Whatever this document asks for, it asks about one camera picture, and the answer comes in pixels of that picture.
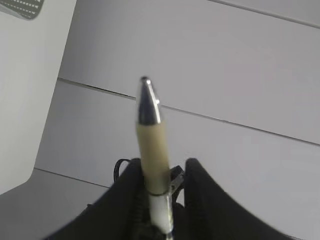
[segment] white panel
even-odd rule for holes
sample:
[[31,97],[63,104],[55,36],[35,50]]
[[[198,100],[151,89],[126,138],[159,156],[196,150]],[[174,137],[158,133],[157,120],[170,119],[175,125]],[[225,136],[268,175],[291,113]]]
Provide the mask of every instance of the white panel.
[[0,12],[0,194],[27,181],[76,0],[46,0],[39,16]]
[[213,0],[320,27],[318,0]]
[[207,0],[80,0],[59,76],[320,144],[320,30]]
[[105,187],[35,169],[28,182],[0,196],[0,239],[43,239],[105,191]]
[[[57,82],[36,167],[110,186],[139,155],[135,101]],[[171,165],[196,157],[248,210],[285,233],[320,238],[320,147],[164,109]]]

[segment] white wall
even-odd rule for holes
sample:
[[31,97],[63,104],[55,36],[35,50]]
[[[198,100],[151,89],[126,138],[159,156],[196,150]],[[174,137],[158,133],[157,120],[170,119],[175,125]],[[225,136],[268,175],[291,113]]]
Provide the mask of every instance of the white wall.
[[207,0],[77,12],[59,77],[135,96],[150,75],[167,106],[320,144],[319,29]]
[[115,162],[139,151],[133,98],[103,89],[134,97],[149,74],[171,107],[173,166],[198,158],[249,211],[318,240],[319,40],[317,28],[205,0],[78,0],[59,74],[73,82],[57,82],[36,167],[110,186]]

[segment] beige pen barrel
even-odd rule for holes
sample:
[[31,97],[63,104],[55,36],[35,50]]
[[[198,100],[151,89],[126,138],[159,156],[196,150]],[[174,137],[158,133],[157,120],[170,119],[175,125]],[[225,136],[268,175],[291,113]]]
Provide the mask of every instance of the beige pen barrel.
[[145,188],[153,195],[165,194],[170,185],[165,123],[147,126],[137,124],[136,133]]
[[172,240],[173,215],[165,123],[160,101],[148,77],[139,82],[136,100],[136,135],[151,223]]

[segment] silver pen tip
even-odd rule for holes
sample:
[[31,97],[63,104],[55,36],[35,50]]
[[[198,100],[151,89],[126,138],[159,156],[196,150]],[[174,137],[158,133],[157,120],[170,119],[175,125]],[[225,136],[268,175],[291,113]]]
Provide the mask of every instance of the silver pen tip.
[[160,101],[150,78],[140,78],[136,96],[136,121],[140,125],[155,125],[162,121]]

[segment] pen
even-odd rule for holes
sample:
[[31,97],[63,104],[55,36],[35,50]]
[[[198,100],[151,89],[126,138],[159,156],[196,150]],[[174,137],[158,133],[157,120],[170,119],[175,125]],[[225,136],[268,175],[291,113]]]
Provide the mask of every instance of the pen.
[[151,223],[172,240],[173,215],[165,122],[156,91],[148,77],[139,81],[136,134]]

